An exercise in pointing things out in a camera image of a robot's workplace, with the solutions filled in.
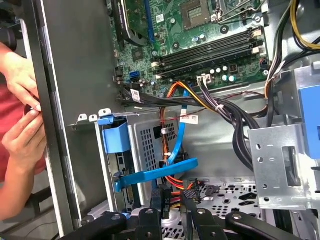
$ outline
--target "sticker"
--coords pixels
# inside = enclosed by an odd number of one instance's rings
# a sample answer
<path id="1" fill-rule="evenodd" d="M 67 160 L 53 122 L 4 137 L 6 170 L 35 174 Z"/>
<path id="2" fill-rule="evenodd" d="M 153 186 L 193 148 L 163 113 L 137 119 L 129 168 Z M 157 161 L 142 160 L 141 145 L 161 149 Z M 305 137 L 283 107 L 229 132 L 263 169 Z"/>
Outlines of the sticker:
<path id="1" fill-rule="evenodd" d="M 131 89 L 131 94 L 132 94 L 133 101 L 135 101 L 137 103 L 141 103 L 140 102 L 140 93 L 139 93 L 139 91 Z"/>
<path id="2" fill-rule="evenodd" d="M 180 123 L 192 124 L 192 125 L 199 124 L 199 116 L 197 115 L 185 116 L 185 115 L 187 115 L 187 109 L 181 109 Z"/>
<path id="3" fill-rule="evenodd" d="M 165 21 L 165 15 L 161 14 L 161 15 L 158 15 L 156 16 L 156 23 L 159 24 L 159 23 L 162 23 Z"/>
<path id="4" fill-rule="evenodd" d="M 198 125 L 199 124 L 199 116 L 197 116 L 197 115 L 183 116 L 180 118 L 180 123 Z"/>

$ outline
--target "green circuit board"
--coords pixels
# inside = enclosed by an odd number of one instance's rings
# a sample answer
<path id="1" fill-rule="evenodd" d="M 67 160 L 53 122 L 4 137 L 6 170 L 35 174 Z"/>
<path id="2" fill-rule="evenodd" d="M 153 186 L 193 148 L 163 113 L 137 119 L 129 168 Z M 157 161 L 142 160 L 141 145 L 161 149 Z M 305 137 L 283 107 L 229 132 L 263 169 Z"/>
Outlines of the green circuit board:
<path id="1" fill-rule="evenodd" d="M 248 28 L 257 28 L 263 26 L 263 18 L 256 21 L 255 17 L 262 17 L 261 13 L 242 14 L 223 23 L 214 21 L 217 12 L 214 11 L 214 2 L 216 0 L 150 0 L 150 12 L 152 16 L 152 26 L 154 31 L 154 43 L 150 42 L 147 46 L 138 47 L 125 41 L 124 49 L 119 47 L 116 26 L 111 21 L 113 30 L 114 56 L 117 59 L 118 67 L 123 72 L 121 79 L 117 78 L 119 86 L 132 83 L 130 79 L 131 72 L 139 72 L 140 79 L 136 84 L 143 85 L 139 90 L 143 93 L 152 94 L 158 97 L 164 97 L 170 88 L 172 82 L 176 79 L 159 79 L 154 74 L 152 63 L 154 57 L 170 56 L 174 53 L 192 49 L 216 40 L 233 36 L 245 32 Z M 193 2 L 198 2 L 196 8 L 193 8 Z M 221 10 L 224 13 L 232 11 L 234 8 L 245 2 L 242 0 L 219 0 Z M 252 0 L 242 8 L 234 10 L 232 15 L 243 11 L 244 8 L 259 8 L 261 0 Z M 188 22 L 189 19 L 196 19 L 194 22 Z M 131 22 L 138 21 L 133 16 Z M 262 68 L 262 61 L 268 62 L 266 47 L 259 54 L 254 54 L 246 58 L 235 59 L 226 64 L 212 65 L 192 74 L 179 77 L 179 80 L 185 80 L 192 85 L 196 85 L 197 76 L 209 75 L 211 70 L 215 74 L 211 75 L 211 81 L 208 88 L 211 90 L 230 87 L 243 83 L 257 83 L 265 81 L 266 75 Z M 225 77 L 236 79 L 234 82 L 225 81 Z"/>
<path id="2" fill-rule="evenodd" d="M 234 35 L 245 31 L 249 26 L 254 26 L 255 22 L 251 19 L 247 21 L 245 26 L 242 21 L 230 19 L 223 23 L 214 23 L 211 20 L 213 14 L 213 7 L 211 0 L 198 0 L 202 7 L 201 9 L 202 19 L 196 21 L 197 24 L 192 26 L 188 25 L 184 15 L 190 14 L 192 11 L 192 5 L 188 6 L 188 3 L 197 1 L 185 1 L 185 0 L 151 0 L 151 12 L 152 23 L 154 32 L 159 35 L 154 48 L 159 52 L 161 56 L 167 56 L 182 50 L 190 49 L 199 46 L 204 43 L 212 42 L 227 36 Z M 225 3 L 226 11 L 231 11 L 241 0 L 222 0 Z M 260 0 L 252 0 L 250 4 L 245 6 L 251 6 L 258 8 L 261 4 Z M 232 14 L 239 13 L 241 9 L 235 10 Z M 205 35 L 205 41 L 195 41 L 195 38 Z M 174 49 L 174 43 L 179 43 L 179 49 Z"/>

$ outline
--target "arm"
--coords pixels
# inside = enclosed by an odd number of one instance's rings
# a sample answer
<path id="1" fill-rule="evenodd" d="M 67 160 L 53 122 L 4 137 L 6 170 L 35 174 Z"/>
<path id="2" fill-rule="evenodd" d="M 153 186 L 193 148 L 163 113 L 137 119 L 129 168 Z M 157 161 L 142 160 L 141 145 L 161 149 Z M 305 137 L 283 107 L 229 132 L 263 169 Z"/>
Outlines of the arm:
<path id="1" fill-rule="evenodd" d="M 0 220 L 19 214 L 31 195 L 35 166 L 47 144 L 41 114 L 29 112 L 3 137 L 2 144 L 10 159 L 0 189 Z"/>
<path id="2" fill-rule="evenodd" d="M 0 72 L 5 76 L 7 86 L 24 105 L 41 111 L 34 66 L 31 60 L 12 52 L 0 43 Z"/>

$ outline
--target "cable tie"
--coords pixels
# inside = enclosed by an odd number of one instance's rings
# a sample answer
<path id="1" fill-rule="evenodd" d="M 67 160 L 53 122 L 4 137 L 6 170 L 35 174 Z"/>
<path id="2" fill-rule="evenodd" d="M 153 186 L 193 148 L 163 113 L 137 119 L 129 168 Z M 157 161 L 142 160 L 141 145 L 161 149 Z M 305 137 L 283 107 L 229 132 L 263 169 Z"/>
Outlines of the cable tie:
<path id="1" fill-rule="evenodd" d="M 220 104 L 220 105 L 216 106 L 214 110 L 217 112 L 217 111 L 218 111 L 218 109 L 223 110 L 223 109 L 224 109 L 224 107 L 225 107 L 224 105 Z"/>

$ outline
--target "yellow wire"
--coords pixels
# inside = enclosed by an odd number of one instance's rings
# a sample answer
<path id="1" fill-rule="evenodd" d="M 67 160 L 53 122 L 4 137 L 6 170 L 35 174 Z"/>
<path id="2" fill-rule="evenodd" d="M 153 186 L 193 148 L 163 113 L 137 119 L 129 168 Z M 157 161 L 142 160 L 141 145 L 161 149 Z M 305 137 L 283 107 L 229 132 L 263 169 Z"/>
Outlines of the yellow wire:
<path id="1" fill-rule="evenodd" d="M 170 209 L 175 209 L 177 207 L 180 207 L 181 206 L 181 203 L 177 203 L 177 204 L 173 204 Z"/>
<path id="2" fill-rule="evenodd" d="M 216 113 L 214 110 L 212 110 L 208 105 L 206 105 L 197 95 L 195 95 L 189 88 L 186 86 L 183 82 L 179 81 L 178 84 L 185 88 L 193 97 L 195 100 L 197 100 L 202 106 L 204 106 L 206 109 L 210 110 L 211 112 Z"/>
<path id="3" fill-rule="evenodd" d="M 311 49 L 320 50 L 320 45 L 307 42 L 306 40 L 303 39 L 303 37 L 301 36 L 301 34 L 299 32 L 298 24 L 297 24 L 297 16 L 296 16 L 297 2 L 298 2 L 297 0 L 293 0 L 291 8 L 290 8 L 290 20 L 291 20 L 291 24 L 292 24 L 292 28 L 294 30 L 294 33 L 295 33 L 296 37 L 301 41 L 301 43 L 303 43 L 305 46 L 307 46 Z"/>

